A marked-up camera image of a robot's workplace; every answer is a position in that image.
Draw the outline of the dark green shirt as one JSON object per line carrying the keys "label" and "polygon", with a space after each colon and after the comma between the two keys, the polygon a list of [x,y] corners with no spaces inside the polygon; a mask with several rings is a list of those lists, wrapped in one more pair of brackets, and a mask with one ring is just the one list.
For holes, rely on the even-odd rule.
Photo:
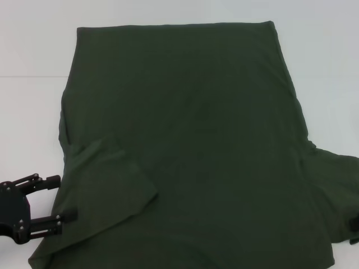
{"label": "dark green shirt", "polygon": [[273,22],[80,27],[32,269],[328,269],[359,158],[317,148]]}

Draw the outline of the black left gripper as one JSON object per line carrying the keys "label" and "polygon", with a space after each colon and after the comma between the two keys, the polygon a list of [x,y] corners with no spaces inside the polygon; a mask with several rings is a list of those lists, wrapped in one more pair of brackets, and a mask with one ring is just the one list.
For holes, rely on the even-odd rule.
{"label": "black left gripper", "polygon": [[15,243],[27,243],[30,239],[61,235],[65,224],[77,220],[78,210],[73,208],[32,219],[25,195],[60,186],[59,175],[43,179],[37,173],[13,182],[0,183],[0,236],[9,237]]}

